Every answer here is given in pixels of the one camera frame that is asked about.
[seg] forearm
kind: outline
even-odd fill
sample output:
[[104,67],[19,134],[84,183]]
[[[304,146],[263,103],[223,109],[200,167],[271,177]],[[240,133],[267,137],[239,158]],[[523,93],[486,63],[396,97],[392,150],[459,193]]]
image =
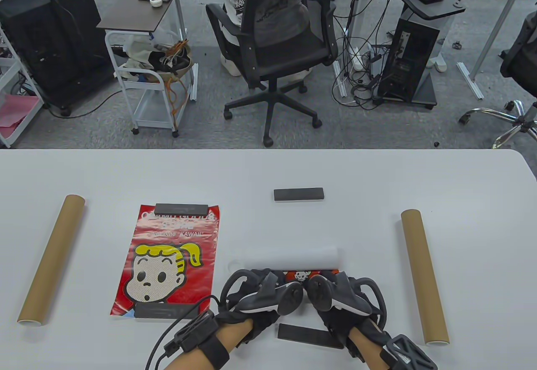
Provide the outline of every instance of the forearm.
[[388,370],[389,366],[380,358],[382,347],[371,342],[357,328],[353,328],[349,339],[356,345],[370,370]]
[[[246,320],[240,324],[221,326],[216,337],[231,352],[240,341],[252,330],[252,320]],[[211,362],[205,357],[200,349],[194,349],[188,353],[180,354],[166,370],[214,370]]]

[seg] cartoon girl face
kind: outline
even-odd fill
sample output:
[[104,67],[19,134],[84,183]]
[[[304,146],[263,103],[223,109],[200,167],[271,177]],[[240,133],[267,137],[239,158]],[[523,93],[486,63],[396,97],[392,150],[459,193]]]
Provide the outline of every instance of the cartoon girl face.
[[295,272],[295,279],[300,281],[300,282],[304,282],[309,274],[311,274],[311,271],[297,271]]
[[134,301],[164,301],[186,282],[186,262],[181,250],[190,255],[192,266],[201,266],[200,248],[187,243],[173,245],[139,245],[134,253],[133,277],[125,287],[127,295]]

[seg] chrome chair base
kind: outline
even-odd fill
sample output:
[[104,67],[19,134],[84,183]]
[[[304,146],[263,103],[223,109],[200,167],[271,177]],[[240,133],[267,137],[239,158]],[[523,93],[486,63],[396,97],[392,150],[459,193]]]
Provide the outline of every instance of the chrome chair base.
[[492,109],[472,109],[466,111],[466,113],[459,118],[459,123],[466,125],[470,120],[470,116],[474,113],[488,114],[499,118],[500,120],[510,122],[513,127],[496,138],[493,143],[493,149],[501,148],[518,132],[527,133],[537,141],[537,121],[535,121],[535,117],[537,116],[537,102],[534,102],[527,112],[525,112],[524,105],[520,100],[512,100],[506,103],[504,109],[507,111],[515,109],[518,116],[509,115]]

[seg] gray carpet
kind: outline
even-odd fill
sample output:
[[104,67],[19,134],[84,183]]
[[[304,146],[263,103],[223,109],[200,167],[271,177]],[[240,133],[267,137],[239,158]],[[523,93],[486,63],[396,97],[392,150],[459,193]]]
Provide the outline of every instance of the gray carpet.
[[[101,15],[116,0],[96,0]],[[342,107],[331,96],[332,69],[319,66],[306,79],[308,93],[290,96],[315,109],[323,126],[314,130],[311,121],[286,107],[277,106],[271,128],[275,148],[489,148],[493,140],[509,128],[507,123],[488,116],[474,116],[466,127],[457,123],[464,111],[473,107],[502,109],[507,100],[520,99],[529,105],[532,98],[518,85],[499,73],[501,60],[496,56],[508,48],[524,17],[535,10],[537,0],[518,0],[482,66],[477,82],[485,99],[477,101],[460,75],[455,63],[463,61],[471,68],[476,61],[495,20],[506,0],[465,0],[468,9],[458,15],[446,40],[443,55],[446,73],[432,71],[438,106],[432,111],[394,104],[374,111]],[[260,148],[266,106],[264,104],[234,110],[231,121],[222,116],[223,104],[248,94],[242,78],[234,78],[220,65],[219,51],[205,4],[220,0],[181,0],[190,43],[200,65],[198,100],[190,103],[180,124],[180,137],[168,130],[142,128],[134,136],[125,101],[113,96],[95,113],[73,120],[61,120],[41,111],[19,138],[17,148]],[[348,2],[338,0],[338,14],[346,13]],[[366,11],[363,34],[370,33],[384,8],[384,0],[374,0]],[[392,0],[378,42],[393,29],[401,11],[401,2]],[[459,40],[462,50],[451,48]],[[112,82],[89,96],[74,114],[97,106],[118,90]],[[139,94],[132,92],[133,102]],[[518,150],[537,174],[537,145],[525,134],[518,134],[509,145]]]

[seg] white paper roll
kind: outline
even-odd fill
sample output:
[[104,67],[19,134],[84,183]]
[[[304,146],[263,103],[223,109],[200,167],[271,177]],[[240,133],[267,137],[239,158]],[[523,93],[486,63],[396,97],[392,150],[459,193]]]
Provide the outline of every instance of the white paper roll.
[[230,272],[237,269],[270,268],[279,271],[339,269],[339,251],[335,245],[320,248],[256,249],[242,253],[241,260],[230,262]]

